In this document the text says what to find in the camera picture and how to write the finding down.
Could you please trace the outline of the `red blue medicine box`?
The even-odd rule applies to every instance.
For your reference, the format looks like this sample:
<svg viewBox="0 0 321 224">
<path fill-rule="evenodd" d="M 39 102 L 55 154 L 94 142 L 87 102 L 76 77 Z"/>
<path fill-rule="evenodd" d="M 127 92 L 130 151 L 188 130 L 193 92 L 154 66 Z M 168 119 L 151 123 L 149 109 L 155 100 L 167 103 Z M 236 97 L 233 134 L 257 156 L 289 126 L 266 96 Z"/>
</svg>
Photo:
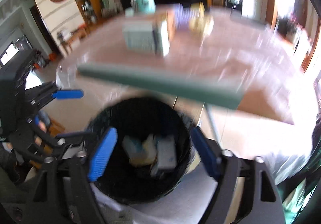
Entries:
<svg viewBox="0 0 321 224">
<path fill-rule="evenodd" d="M 134 166 L 152 165 L 156 161 L 156 141 L 152 134 L 143 142 L 125 136 L 122 146 L 129 157 L 129 162 Z"/>
</svg>

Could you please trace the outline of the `clear dental floss box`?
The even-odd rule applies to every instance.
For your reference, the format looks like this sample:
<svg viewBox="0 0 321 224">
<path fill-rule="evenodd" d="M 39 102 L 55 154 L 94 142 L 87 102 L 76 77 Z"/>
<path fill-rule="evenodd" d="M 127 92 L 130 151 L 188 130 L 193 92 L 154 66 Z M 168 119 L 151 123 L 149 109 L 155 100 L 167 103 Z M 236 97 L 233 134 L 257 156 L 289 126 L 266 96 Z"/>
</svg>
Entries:
<svg viewBox="0 0 321 224">
<path fill-rule="evenodd" d="M 174 136 L 156 138 L 157 158 L 151 169 L 151 176 L 155 177 L 164 171 L 172 171 L 177 166 Z"/>
</svg>

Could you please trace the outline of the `white green medicine box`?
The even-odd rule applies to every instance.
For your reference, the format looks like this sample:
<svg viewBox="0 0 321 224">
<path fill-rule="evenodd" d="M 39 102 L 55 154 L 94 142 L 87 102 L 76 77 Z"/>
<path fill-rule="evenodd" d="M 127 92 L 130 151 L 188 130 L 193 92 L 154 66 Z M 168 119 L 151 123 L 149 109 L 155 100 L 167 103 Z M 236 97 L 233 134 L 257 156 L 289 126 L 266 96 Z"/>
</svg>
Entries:
<svg viewBox="0 0 321 224">
<path fill-rule="evenodd" d="M 124 24 L 122 34 L 126 46 L 134 52 L 165 57 L 169 54 L 168 23 L 162 21 L 135 21 Z"/>
</svg>

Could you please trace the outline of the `brown cardboard box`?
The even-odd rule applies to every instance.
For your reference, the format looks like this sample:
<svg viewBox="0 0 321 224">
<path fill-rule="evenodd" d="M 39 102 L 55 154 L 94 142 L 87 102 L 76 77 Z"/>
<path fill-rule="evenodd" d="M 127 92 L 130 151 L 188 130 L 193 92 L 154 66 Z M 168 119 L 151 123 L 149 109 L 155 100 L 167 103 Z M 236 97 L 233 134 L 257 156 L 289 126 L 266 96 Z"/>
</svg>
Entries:
<svg viewBox="0 0 321 224">
<path fill-rule="evenodd" d="M 158 13 L 156 15 L 156 24 L 158 28 L 161 28 L 163 25 L 165 25 L 165 27 L 167 28 L 166 32 L 169 42 L 171 42 L 174 38 L 176 31 L 175 11 L 169 10 Z"/>
</svg>

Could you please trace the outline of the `beige tissue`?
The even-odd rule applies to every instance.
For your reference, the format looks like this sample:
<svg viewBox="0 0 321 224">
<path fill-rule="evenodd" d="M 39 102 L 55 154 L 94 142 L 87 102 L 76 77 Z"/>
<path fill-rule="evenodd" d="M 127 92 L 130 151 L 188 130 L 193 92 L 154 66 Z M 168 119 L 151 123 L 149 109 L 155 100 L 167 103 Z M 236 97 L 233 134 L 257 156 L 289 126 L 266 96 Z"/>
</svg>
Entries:
<svg viewBox="0 0 321 224">
<path fill-rule="evenodd" d="M 190 6 L 189 29 L 201 37 L 209 36 L 213 31 L 214 19 L 210 14 L 205 13 L 202 2 Z"/>
</svg>

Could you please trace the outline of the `black trash bin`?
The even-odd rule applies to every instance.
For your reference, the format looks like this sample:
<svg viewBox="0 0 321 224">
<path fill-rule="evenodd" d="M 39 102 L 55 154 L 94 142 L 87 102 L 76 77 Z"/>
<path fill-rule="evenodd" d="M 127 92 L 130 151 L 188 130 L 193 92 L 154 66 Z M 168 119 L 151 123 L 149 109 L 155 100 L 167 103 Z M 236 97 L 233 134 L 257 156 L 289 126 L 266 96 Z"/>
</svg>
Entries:
<svg viewBox="0 0 321 224">
<path fill-rule="evenodd" d="M 106 107 L 87 130 L 103 138 L 114 128 L 117 142 L 94 185 L 123 204 L 157 201 L 173 191 L 195 157 L 191 117 L 152 97 Z"/>
</svg>

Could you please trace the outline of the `teal patterned mug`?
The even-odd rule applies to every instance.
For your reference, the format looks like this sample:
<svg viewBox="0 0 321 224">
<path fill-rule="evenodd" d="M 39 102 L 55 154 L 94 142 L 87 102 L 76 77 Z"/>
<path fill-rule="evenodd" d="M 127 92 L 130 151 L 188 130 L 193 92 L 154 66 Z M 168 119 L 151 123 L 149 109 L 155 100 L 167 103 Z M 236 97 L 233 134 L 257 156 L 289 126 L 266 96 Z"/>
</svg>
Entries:
<svg viewBox="0 0 321 224">
<path fill-rule="evenodd" d="M 131 6 L 137 13 L 154 13 L 156 11 L 154 0 L 131 0 Z"/>
</svg>

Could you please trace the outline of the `purple hair roller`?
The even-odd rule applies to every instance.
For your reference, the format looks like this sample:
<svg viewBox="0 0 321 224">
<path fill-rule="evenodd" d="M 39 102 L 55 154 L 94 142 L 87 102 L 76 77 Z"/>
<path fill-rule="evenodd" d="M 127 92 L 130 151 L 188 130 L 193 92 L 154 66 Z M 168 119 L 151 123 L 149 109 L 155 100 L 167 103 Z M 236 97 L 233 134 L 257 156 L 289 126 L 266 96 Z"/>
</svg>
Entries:
<svg viewBox="0 0 321 224">
<path fill-rule="evenodd" d="M 174 5 L 174 17 L 176 28 L 186 29 L 189 26 L 190 8 L 183 7 L 181 4 Z"/>
</svg>

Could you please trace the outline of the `round table with plastic cover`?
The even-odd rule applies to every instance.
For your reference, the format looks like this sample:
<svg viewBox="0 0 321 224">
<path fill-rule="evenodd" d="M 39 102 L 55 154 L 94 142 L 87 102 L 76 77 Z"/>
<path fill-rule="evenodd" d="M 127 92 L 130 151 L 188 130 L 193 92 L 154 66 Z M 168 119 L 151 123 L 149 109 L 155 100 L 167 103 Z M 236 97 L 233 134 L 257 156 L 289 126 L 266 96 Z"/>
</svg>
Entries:
<svg viewBox="0 0 321 224">
<path fill-rule="evenodd" d="M 57 67 L 57 82 L 71 87 L 80 79 L 82 63 L 133 65 L 162 69 L 187 77 L 233 80 L 245 90 L 241 111 L 293 125 L 311 123 L 318 113 L 313 83 L 305 77 L 290 46 L 269 27 L 228 11 L 214 8 L 212 33 L 201 39 L 188 29 L 178 29 L 169 54 L 156 57 L 127 49 L 122 28 L 153 15 L 118 16 L 86 37 Z"/>
</svg>

